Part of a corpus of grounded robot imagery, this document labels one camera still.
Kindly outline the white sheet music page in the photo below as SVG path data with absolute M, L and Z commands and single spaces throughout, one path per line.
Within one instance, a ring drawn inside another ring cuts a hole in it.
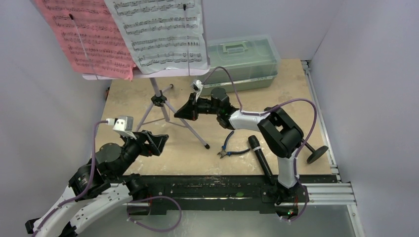
M 107 0 L 141 73 L 209 69 L 200 0 Z

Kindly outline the pink sheet music page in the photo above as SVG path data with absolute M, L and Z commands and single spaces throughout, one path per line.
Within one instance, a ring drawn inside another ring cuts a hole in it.
M 103 0 L 36 0 L 67 57 L 81 74 L 127 79 L 136 67 L 121 33 Z

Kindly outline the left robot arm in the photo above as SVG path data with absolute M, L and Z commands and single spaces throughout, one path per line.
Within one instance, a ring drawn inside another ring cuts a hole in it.
M 139 156 L 160 156 L 169 136 L 146 130 L 134 136 L 123 137 L 122 146 L 103 145 L 95 153 L 95 161 L 81 166 L 70 178 L 53 207 L 25 223 L 27 233 L 33 237 L 76 237 L 115 208 L 150 197 L 141 176 L 125 175 L 125 171 Z

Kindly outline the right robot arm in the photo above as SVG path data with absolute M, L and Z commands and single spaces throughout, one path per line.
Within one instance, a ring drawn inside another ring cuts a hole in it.
M 270 151 L 277 157 L 279 198 L 289 201 L 296 196 L 296 157 L 303 144 L 304 133 L 285 110 L 268 107 L 259 113 L 240 111 L 230 103 L 225 89 L 218 87 L 212 90 L 210 99 L 198 97 L 196 92 L 191 93 L 174 116 L 195 121 L 200 114 L 216 115 L 216 120 L 225 129 L 260 132 Z

